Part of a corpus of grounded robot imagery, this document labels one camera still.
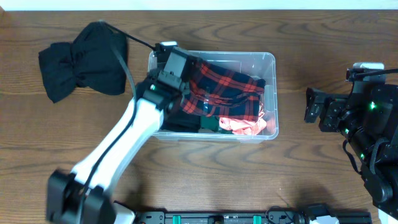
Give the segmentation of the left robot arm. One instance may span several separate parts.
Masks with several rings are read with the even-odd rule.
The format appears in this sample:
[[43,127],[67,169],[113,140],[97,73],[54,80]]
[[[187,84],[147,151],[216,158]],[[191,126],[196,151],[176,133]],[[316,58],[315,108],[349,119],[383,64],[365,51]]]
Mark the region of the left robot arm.
[[152,69],[115,127],[69,174],[55,170],[47,184],[46,220],[52,223],[133,223],[136,214],[113,202],[123,172],[188,93],[196,57],[169,42],[158,46],[163,61]]

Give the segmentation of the red navy plaid shirt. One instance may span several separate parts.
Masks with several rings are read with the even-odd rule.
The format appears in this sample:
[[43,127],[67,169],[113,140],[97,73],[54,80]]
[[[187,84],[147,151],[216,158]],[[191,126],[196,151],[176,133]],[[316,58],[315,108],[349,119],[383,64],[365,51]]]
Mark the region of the red navy plaid shirt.
[[266,81],[198,60],[182,110],[197,116],[257,121]]

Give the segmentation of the large black garment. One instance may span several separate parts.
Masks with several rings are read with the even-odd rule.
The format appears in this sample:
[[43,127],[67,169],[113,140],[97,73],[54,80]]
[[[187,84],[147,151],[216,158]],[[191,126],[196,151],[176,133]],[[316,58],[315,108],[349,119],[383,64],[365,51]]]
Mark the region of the large black garment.
[[39,52],[48,98],[57,103],[76,87],[105,95],[125,91],[126,74],[115,53],[127,62],[127,38],[100,22],[89,23],[73,42],[56,42]]

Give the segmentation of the pink printed t-shirt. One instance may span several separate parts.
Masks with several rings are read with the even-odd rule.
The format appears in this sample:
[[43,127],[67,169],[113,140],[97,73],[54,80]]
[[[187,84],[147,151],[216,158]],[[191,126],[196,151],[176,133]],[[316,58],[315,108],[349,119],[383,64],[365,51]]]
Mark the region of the pink printed t-shirt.
[[267,121],[264,120],[264,106],[259,105],[259,117],[257,121],[246,121],[240,119],[220,118],[219,127],[227,131],[232,131],[238,135],[257,135],[267,127]]

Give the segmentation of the black taped garment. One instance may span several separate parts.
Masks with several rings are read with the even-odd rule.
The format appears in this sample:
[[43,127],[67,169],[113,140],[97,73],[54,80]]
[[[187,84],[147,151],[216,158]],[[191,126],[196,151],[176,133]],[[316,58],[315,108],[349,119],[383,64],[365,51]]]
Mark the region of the black taped garment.
[[197,133],[200,127],[200,118],[169,118],[160,129],[176,133]]

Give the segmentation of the dark green garment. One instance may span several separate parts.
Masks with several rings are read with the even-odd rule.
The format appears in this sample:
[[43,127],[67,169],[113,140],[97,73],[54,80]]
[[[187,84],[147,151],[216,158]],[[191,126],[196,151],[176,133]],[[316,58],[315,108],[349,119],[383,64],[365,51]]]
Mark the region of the dark green garment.
[[220,127],[219,118],[215,116],[200,117],[199,133],[232,134],[232,131]]

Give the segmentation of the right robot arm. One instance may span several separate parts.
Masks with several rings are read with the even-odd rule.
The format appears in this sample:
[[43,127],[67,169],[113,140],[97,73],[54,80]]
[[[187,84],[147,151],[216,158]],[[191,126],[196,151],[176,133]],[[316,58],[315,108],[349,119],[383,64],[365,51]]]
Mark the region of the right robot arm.
[[397,85],[370,85],[349,95],[306,91],[306,123],[322,132],[340,133],[351,146],[351,165],[373,205],[397,218]]

